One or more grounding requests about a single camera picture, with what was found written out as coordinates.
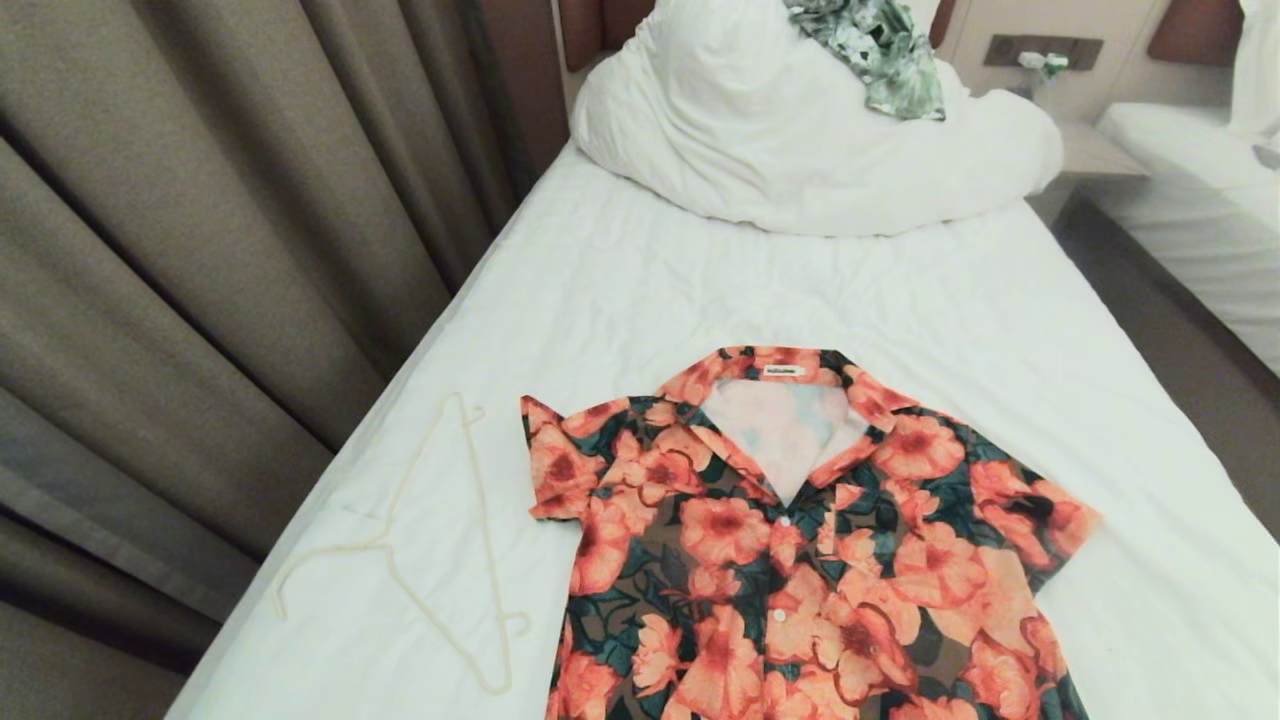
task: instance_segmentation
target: floral shirt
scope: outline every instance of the floral shirt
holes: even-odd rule
[[[1098,515],[838,352],[724,348],[524,418],[531,514],[582,527],[547,717],[1085,720],[1033,593]]]

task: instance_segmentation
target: brown headboard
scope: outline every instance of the brown headboard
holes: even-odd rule
[[[1147,55],[1170,63],[1230,65],[1243,27],[1240,0],[1171,0]]]
[[[559,0],[564,65],[577,72],[602,50],[620,50],[653,10],[654,0]],[[929,42],[942,45],[956,0],[942,0],[929,28]]]

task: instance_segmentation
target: mattress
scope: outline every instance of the mattress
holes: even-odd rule
[[[1280,173],[1229,108],[1112,105],[1098,124],[1151,172],[1089,196],[1280,375]]]
[[[320,479],[169,717],[541,717],[580,532],[526,512],[518,397],[576,411],[652,393],[746,342],[841,350],[1106,514],[1039,593],[1094,717],[1276,716],[1280,550],[1030,208],[893,238],[777,236],[682,211],[568,147]],[[462,401],[442,406],[451,393]],[[481,410],[465,432],[461,414]],[[298,566],[287,618],[273,606],[289,557],[378,536],[406,477],[387,541],[475,670],[383,552]],[[490,694],[481,679],[503,685],[508,657],[509,689]]]

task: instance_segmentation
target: white pillow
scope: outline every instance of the white pillow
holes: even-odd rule
[[[980,100],[938,63],[946,122],[865,108],[867,88],[781,0],[658,0],[588,77],[571,118],[599,165],[709,218],[795,234],[897,234],[1042,190],[1052,120]]]
[[[1280,0],[1240,0],[1240,8],[1231,129],[1266,137],[1280,129]]]

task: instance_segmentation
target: wall socket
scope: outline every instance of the wall socket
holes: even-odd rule
[[[1019,68],[1023,53],[1066,55],[1068,70],[1092,70],[1102,53],[1102,41],[1087,37],[1060,37],[1052,35],[996,35],[987,49],[986,65]]]

